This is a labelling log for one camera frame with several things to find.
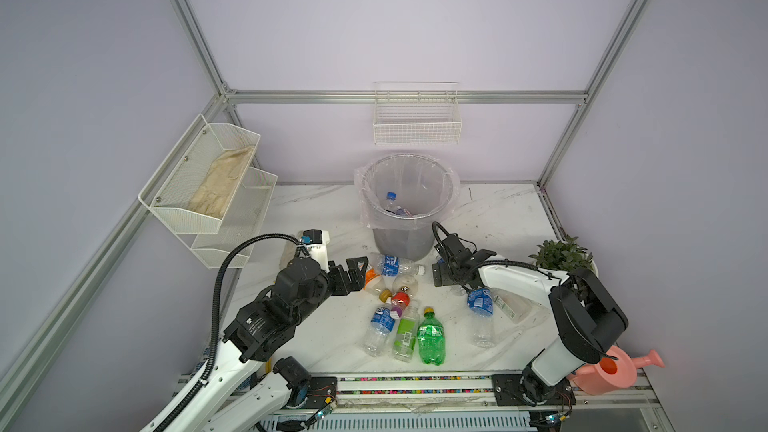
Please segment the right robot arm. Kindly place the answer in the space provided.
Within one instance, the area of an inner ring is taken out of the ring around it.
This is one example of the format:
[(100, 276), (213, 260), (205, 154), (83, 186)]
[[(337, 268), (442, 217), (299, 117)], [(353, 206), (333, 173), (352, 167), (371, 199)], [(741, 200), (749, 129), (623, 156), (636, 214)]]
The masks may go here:
[(448, 277), (442, 287), (459, 285), (474, 292), (496, 289), (518, 295), (549, 310), (557, 338), (522, 370), (516, 396), (529, 405), (551, 399), (567, 376), (585, 364), (597, 364), (628, 328), (629, 321), (588, 268), (575, 271), (542, 270), (532, 264), (501, 259), (494, 251), (471, 251), (456, 233), (432, 223), (440, 260), (433, 271)]

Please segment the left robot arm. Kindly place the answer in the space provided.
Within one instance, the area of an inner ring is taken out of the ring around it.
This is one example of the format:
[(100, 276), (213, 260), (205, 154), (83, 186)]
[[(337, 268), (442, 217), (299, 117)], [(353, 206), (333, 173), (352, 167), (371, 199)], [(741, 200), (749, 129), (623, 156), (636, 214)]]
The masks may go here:
[[(284, 240), (293, 258), (273, 284), (243, 306), (233, 321), (221, 324), (223, 279), (236, 256), (259, 242)], [(310, 373), (293, 357), (278, 360), (247, 393), (228, 399), (295, 335), (298, 326), (327, 299), (358, 292), (365, 285), (369, 260), (328, 258), (329, 235), (318, 229), (296, 237), (267, 233), (236, 246), (223, 260), (215, 280), (208, 358), (189, 382), (146, 425), (148, 431), (248, 431), (274, 412), (305, 403)]]

